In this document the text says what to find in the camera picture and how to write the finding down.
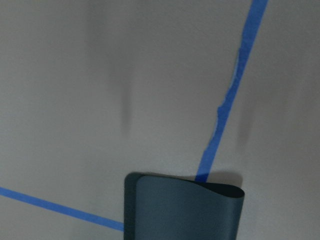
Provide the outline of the black folded mouse pad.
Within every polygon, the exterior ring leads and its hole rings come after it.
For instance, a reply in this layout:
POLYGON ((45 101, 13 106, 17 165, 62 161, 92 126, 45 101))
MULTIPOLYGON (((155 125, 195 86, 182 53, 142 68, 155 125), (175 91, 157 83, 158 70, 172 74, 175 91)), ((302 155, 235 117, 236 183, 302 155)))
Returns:
POLYGON ((245 192, 234 185, 132 172, 124 179, 125 240, 234 240, 245 192))

